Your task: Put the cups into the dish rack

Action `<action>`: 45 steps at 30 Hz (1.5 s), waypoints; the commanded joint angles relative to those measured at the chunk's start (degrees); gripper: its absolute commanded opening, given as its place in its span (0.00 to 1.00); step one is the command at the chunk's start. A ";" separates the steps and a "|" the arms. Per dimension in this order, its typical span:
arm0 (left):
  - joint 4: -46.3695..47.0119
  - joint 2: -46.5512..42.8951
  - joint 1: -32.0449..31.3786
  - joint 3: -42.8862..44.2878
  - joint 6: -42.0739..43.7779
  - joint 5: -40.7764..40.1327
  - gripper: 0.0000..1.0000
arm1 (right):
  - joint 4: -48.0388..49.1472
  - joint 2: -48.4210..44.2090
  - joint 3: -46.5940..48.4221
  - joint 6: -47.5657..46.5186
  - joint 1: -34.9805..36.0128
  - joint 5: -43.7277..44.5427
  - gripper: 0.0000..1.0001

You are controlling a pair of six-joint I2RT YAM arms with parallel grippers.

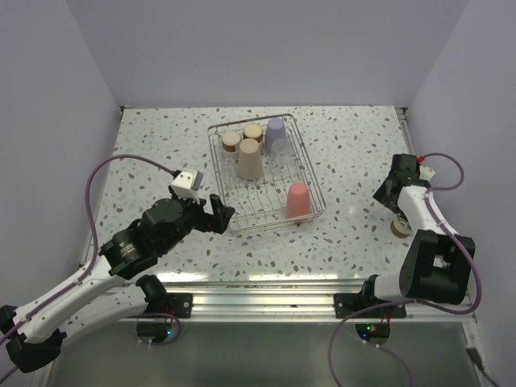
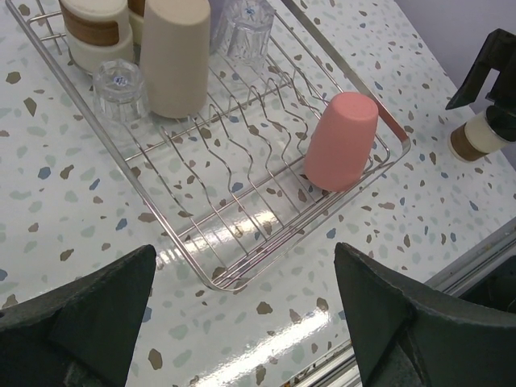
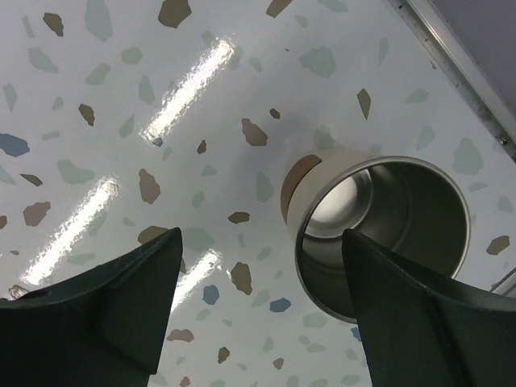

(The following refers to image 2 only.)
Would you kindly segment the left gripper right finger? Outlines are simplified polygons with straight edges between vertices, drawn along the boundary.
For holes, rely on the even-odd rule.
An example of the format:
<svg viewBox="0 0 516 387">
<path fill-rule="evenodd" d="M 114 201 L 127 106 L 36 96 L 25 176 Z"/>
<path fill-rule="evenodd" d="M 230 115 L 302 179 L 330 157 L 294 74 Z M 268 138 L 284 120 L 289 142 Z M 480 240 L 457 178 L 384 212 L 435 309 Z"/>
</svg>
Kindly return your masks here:
<svg viewBox="0 0 516 387">
<path fill-rule="evenodd" d="M 347 243 L 335 275 L 364 386 L 513 386 L 515 307 L 447 295 Z"/>
</svg>

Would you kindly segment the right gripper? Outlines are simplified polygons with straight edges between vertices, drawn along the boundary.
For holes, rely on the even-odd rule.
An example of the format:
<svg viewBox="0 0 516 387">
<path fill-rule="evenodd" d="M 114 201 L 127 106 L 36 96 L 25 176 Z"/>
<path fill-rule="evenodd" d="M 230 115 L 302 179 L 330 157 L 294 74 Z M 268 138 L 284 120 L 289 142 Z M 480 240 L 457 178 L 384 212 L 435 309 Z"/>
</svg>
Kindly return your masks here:
<svg viewBox="0 0 516 387">
<path fill-rule="evenodd" d="M 488 124 L 504 140 L 515 141 L 515 35 L 498 28 L 487 36 L 464 82 L 446 105 L 446 110 L 476 101 L 491 70 L 497 79 L 486 98 Z"/>
</svg>

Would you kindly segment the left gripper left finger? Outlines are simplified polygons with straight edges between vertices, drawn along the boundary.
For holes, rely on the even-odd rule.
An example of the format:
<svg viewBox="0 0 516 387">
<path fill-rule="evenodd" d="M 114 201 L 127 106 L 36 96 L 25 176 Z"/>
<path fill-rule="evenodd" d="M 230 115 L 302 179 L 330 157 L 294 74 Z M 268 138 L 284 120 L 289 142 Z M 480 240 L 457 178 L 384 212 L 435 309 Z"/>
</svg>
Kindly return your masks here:
<svg viewBox="0 0 516 387">
<path fill-rule="evenodd" d="M 148 244 L 1 311 L 3 386 L 124 386 L 156 271 Z"/>
</svg>

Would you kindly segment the metal-lined cup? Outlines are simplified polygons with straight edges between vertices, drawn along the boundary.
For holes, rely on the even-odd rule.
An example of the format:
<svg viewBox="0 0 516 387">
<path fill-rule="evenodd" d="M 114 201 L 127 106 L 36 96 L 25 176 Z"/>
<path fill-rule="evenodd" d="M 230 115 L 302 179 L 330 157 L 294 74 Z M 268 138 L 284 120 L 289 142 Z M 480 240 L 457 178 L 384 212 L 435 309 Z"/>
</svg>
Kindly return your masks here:
<svg viewBox="0 0 516 387">
<path fill-rule="evenodd" d="M 134 60 L 128 5 L 121 0 L 60 0 L 69 51 L 93 73 L 104 61 Z"/>
<path fill-rule="evenodd" d="M 129 22 L 131 25 L 133 40 L 135 44 L 141 45 L 143 27 L 144 27 L 144 10 L 145 0 L 128 0 Z"/>
<path fill-rule="evenodd" d="M 457 159 L 470 163 L 510 144 L 488 124 L 486 113 L 476 114 L 448 137 L 448 147 Z"/>
</svg>

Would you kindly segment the red plastic cup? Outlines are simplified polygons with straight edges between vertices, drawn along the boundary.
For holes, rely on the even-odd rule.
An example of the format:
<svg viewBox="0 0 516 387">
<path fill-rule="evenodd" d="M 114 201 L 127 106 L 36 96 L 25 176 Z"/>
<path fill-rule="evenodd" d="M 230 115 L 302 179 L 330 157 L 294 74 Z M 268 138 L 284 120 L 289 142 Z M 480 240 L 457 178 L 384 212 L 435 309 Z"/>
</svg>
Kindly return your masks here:
<svg viewBox="0 0 516 387">
<path fill-rule="evenodd" d="M 310 140 L 304 173 L 320 189 L 343 192 L 365 169 L 379 118 L 377 104 L 357 92 L 336 94 Z"/>
</svg>

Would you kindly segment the clear glass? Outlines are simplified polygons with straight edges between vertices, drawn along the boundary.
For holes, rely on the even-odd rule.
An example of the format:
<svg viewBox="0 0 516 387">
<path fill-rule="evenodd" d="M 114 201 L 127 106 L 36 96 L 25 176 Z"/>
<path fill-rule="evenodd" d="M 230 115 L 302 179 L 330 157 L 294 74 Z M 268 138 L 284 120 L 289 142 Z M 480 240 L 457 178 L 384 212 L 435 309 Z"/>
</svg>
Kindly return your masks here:
<svg viewBox="0 0 516 387">
<path fill-rule="evenodd" d="M 133 124 L 149 116 L 144 77 L 127 60 L 108 60 L 93 74 L 94 113 L 113 123 Z"/>
<path fill-rule="evenodd" d="M 223 33 L 216 51 L 232 65 L 260 73 L 268 54 L 275 10 L 268 1 L 226 1 Z"/>
</svg>

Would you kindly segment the tan paper cup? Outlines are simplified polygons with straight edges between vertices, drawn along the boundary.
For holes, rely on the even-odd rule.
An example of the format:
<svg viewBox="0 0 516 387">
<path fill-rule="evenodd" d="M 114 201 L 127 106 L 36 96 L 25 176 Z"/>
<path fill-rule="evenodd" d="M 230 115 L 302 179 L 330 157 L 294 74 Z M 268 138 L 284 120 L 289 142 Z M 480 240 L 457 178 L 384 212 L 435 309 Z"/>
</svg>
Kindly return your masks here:
<svg viewBox="0 0 516 387">
<path fill-rule="evenodd" d="M 209 75 L 208 1 L 147 1 L 139 68 L 151 111 L 183 119 L 205 105 Z"/>
</svg>

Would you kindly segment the lavender plastic cup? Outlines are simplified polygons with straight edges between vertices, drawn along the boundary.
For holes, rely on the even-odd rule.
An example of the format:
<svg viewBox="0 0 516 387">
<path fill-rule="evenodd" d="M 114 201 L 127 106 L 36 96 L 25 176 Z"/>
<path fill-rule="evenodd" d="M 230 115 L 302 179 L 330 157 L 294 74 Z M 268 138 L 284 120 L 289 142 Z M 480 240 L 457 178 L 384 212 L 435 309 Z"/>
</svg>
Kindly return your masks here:
<svg viewBox="0 0 516 387">
<path fill-rule="evenodd" d="M 210 32 L 210 54 L 214 54 L 220 47 L 223 33 L 223 17 L 220 15 L 216 20 L 213 30 Z"/>
</svg>

